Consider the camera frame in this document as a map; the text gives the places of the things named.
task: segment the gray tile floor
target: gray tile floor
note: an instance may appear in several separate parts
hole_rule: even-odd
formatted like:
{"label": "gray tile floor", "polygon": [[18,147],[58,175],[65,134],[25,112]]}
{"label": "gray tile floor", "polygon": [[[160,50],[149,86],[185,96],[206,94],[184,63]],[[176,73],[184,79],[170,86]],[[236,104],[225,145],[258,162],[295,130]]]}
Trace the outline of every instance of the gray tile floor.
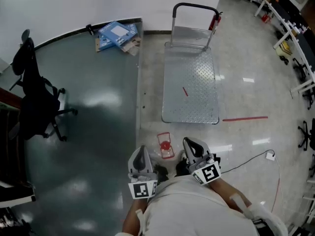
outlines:
{"label": "gray tile floor", "polygon": [[[184,136],[205,141],[222,157],[222,171],[234,168],[251,157],[273,149],[281,166],[281,192],[274,213],[287,224],[303,220],[300,209],[312,151],[298,149],[302,139],[298,125],[311,124],[314,109],[300,95],[290,95],[298,85],[292,62],[286,66],[273,44],[274,29],[260,17],[257,6],[244,0],[220,0],[221,23],[211,43],[220,71],[220,119],[268,116],[268,119],[222,122],[217,125],[163,123],[164,43],[169,35],[146,36],[142,68],[140,143],[152,149],[156,134],[169,131],[178,143]],[[246,82],[243,78],[252,79]],[[245,193],[253,202],[272,208],[279,177],[276,162],[262,155],[245,166],[223,175],[223,179]]]}
{"label": "gray tile floor", "polygon": [[[139,56],[118,48],[96,53],[94,37],[83,33],[41,48],[36,57],[40,74],[66,89],[61,102],[79,114],[59,120],[66,143],[55,134],[26,141],[37,201],[14,210],[38,235],[114,235],[132,202],[127,160],[136,145]],[[0,86],[8,89],[14,78],[6,70]],[[13,92],[23,96],[19,87]]]}

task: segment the black handle grip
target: black handle grip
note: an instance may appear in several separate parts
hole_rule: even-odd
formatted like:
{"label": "black handle grip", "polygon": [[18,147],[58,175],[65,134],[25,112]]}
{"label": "black handle grip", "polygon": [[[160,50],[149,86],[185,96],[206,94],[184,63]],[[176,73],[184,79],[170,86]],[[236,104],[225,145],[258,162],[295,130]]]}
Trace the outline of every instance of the black handle grip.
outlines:
{"label": "black handle grip", "polygon": [[176,10],[179,6],[189,6],[189,7],[196,7],[196,8],[201,8],[201,9],[212,10],[216,14],[216,20],[219,20],[219,12],[216,9],[209,7],[209,6],[204,6],[204,5],[199,5],[199,4],[189,3],[189,2],[180,2],[177,5],[175,5],[173,8],[173,18],[176,18]]}

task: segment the white power adapter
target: white power adapter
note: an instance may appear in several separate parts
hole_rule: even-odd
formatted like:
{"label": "white power adapter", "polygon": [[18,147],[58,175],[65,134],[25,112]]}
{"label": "white power adapter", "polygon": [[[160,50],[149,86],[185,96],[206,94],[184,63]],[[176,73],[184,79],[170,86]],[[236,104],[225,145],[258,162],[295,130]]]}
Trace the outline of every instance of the white power adapter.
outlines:
{"label": "white power adapter", "polygon": [[271,161],[274,161],[275,160],[275,156],[273,153],[270,153],[270,152],[267,152],[266,154],[266,159],[269,159]]}

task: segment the metal platform trolley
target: metal platform trolley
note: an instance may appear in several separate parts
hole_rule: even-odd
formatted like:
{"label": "metal platform trolley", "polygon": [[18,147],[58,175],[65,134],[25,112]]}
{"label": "metal platform trolley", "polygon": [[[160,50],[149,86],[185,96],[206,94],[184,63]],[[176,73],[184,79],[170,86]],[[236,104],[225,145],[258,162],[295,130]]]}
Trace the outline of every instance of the metal platform trolley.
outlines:
{"label": "metal platform trolley", "polygon": [[[179,6],[214,11],[213,30],[175,26]],[[164,122],[219,122],[215,69],[209,48],[218,19],[219,13],[212,7],[186,2],[174,6],[171,41],[165,43],[164,54]]]}

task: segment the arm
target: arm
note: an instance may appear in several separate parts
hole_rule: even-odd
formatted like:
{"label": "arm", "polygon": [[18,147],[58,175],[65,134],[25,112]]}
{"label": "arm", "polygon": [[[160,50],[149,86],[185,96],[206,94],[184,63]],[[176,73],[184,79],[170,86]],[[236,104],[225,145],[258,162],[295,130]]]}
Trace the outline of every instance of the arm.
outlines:
{"label": "arm", "polygon": [[141,209],[142,212],[145,212],[147,206],[148,206],[147,199],[136,199],[133,201],[132,206],[123,224],[123,233],[138,236],[140,230],[140,222],[137,217],[136,211]]}
{"label": "arm", "polygon": [[246,207],[249,207],[251,205],[251,202],[244,196],[242,192],[240,192],[238,189],[234,188],[233,186],[229,185],[222,178],[219,178],[210,182],[209,187],[213,189],[216,193],[218,193],[226,202],[226,204],[233,210],[242,212],[234,203],[234,201],[230,199],[230,197],[235,193],[241,196]]}

